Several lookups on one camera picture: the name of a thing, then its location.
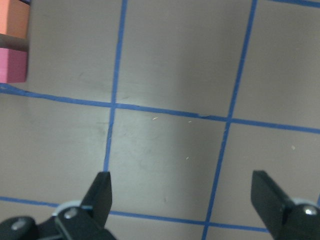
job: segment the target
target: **pink cube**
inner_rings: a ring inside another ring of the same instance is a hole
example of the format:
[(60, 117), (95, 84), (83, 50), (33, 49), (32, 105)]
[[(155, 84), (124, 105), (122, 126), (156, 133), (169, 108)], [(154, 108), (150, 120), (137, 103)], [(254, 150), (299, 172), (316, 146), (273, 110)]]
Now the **pink cube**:
[(22, 83), (26, 81), (28, 54), (0, 48), (0, 83)]

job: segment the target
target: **gray floor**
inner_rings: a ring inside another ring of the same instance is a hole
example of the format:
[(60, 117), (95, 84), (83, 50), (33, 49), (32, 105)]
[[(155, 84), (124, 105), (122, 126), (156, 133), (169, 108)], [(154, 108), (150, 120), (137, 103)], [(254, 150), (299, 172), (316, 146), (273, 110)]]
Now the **gray floor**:
[(119, 240), (271, 240), (256, 169), (318, 201), (320, 3), (32, 3), (27, 82), (0, 85), (0, 221), (44, 221), (103, 169)]

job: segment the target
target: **orange block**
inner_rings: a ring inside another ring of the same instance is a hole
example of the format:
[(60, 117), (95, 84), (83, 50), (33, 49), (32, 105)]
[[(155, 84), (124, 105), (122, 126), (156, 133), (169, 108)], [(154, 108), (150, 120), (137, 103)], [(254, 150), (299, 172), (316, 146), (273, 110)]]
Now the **orange block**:
[(0, 0), (0, 34), (27, 38), (30, 6), (19, 0)]

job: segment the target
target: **screw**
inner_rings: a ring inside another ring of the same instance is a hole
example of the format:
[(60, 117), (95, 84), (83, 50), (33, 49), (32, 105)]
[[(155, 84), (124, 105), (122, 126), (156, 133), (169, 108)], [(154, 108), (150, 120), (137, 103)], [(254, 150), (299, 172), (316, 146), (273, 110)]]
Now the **screw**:
[(78, 210), (75, 207), (72, 207), (64, 213), (64, 218), (72, 219), (75, 215), (77, 215), (77, 213), (78, 213)]
[(303, 207), (303, 211), (307, 215), (317, 215), (317, 209), (314, 206), (306, 205)]
[(25, 219), (18, 218), (18, 220), (15, 223), (12, 224), (11, 229), (13, 231), (17, 231), (17, 230), (23, 228), (25, 224), (26, 224), (26, 220)]

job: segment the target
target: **grid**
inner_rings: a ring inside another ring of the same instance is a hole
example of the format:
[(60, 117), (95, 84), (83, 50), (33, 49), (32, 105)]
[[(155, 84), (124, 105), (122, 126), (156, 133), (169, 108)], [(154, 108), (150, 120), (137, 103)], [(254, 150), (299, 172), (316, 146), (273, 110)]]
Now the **grid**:
[[(314, 1), (306, 1), (306, 0), (273, 0), (273, 1), (287, 3), (287, 4), (301, 5), (305, 7), (320, 8), (320, 2), (314, 2)], [(118, 81), (119, 81), (119, 72), (121, 70), (121, 56), (122, 56), (122, 46), (123, 46), (123, 39), (124, 39), (124, 33), (125, 33), (125, 22), (126, 22), (128, 0), (122, 0), (122, 5), (121, 5), (121, 14), (120, 14), (120, 21), (119, 21), (119, 29), (118, 29), (118, 41), (116, 46), (114, 71), (113, 71), (111, 102), (74, 99), (69, 97), (41, 94), (36, 92), (25, 91), (5, 83), (0, 83), (0, 93), (10, 94), (10, 95), (19, 95), (19, 96), (30, 97), (30, 98), (47, 99), (47, 100), (57, 101), (62, 103), (109, 108), (110, 114), (109, 114), (109, 125), (108, 125), (107, 140), (106, 140), (106, 152), (105, 152), (105, 159), (104, 159), (104, 166), (103, 166), (104, 171), (108, 171), (109, 169), (109, 158), (110, 158), (110, 152), (112, 147), (112, 134), (113, 134), (113, 126), (115, 122), (116, 109), (168, 114), (173, 116), (205, 119), (205, 120), (219, 121), (219, 122), (225, 123), (217, 166), (214, 174), (214, 180), (212, 183), (212, 189), (210, 190), (211, 194), (210, 194), (210, 200), (207, 208), (205, 221), (136, 214), (136, 213), (120, 212), (120, 211), (112, 211), (110, 214), (124, 216), (124, 217), (132, 217), (132, 218), (143, 218), (143, 219), (160, 220), (160, 221), (167, 221), (167, 222), (200, 225), (200, 226), (203, 226), (203, 233), (201, 238), (202, 240), (207, 239), (207, 233), (208, 233), (209, 227), (238, 229), (238, 230), (267, 233), (268, 231), (265, 228), (244, 226), (244, 225), (222, 224), (222, 223), (210, 221), (211, 215), (212, 215), (212, 209), (215, 202), (217, 187), (219, 183), (220, 171), (221, 171), (222, 163), (224, 160), (225, 148), (228, 141), (229, 130), (231, 125), (241, 124), (241, 125), (248, 125), (248, 126), (259, 126), (263, 128), (280, 129), (280, 130), (287, 130), (287, 131), (298, 131), (298, 132), (314, 133), (314, 134), (320, 134), (320, 129), (314, 128), (314, 127), (306, 127), (306, 126), (298, 126), (298, 125), (290, 125), (290, 124), (278, 124), (278, 123), (263, 122), (263, 121), (249, 120), (249, 119), (240, 119), (240, 118), (233, 117), (235, 105), (237, 102), (238, 90), (241, 84), (242, 73), (243, 73), (245, 62), (246, 62), (246, 56), (247, 56), (248, 46), (250, 42), (251, 31), (252, 31), (252, 27), (255, 19), (257, 4), (258, 4), (258, 0), (252, 0), (245, 37), (244, 37), (243, 46), (242, 46), (242, 51), (241, 51), (241, 56), (238, 64), (238, 70), (236, 74), (236, 79), (233, 87), (233, 92), (232, 92), (232, 97), (231, 97), (227, 117), (218, 116), (218, 115), (202, 116), (194, 112), (155, 108), (155, 107), (140, 106), (140, 105), (125, 104), (125, 103), (117, 102)], [(28, 200), (28, 199), (17, 199), (17, 198), (5, 197), (5, 196), (0, 196), (0, 200), (7, 201), (7, 202), (21, 203), (21, 204), (48, 206), (53, 208), (58, 206), (58, 204), (56, 203), (40, 202), (40, 201)]]

